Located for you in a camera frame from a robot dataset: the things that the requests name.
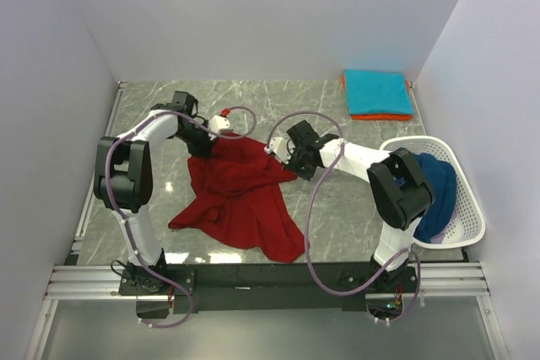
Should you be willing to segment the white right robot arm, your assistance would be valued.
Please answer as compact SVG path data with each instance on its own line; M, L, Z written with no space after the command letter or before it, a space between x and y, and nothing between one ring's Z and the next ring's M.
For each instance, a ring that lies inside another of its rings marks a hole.
M321 169L339 170L369 184L383 221L370 271L374 288L393 289L408 262L408 250L422 217L435 202L435 191L413 153L406 148L377 150L349 142L337 134L319 135L301 121L266 146L285 169L310 180Z

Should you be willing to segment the red t shirt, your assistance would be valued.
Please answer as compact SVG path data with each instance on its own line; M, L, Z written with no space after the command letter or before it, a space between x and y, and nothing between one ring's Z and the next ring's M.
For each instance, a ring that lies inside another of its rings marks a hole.
M280 189L297 176L266 154L261 142L220 138L210 157L190 157L187 168L195 199L168 228L198 229L233 248L259 248L269 260L282 263L305 252L304 235Z

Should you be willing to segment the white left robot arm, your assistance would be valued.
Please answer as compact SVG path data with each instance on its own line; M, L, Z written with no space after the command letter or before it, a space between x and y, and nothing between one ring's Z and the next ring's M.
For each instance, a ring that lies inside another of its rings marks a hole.
M98 142L94 196L120 224L129 249L125 277L138 278L140 286L151 294L163 292L169 282L165 253L149 215L154 190L151 153L163 142L178 138L191 155L208 158L217 135L230 129L224 116L205 119L197 112L197 99L176 91L171 102L153 106L131 130Z

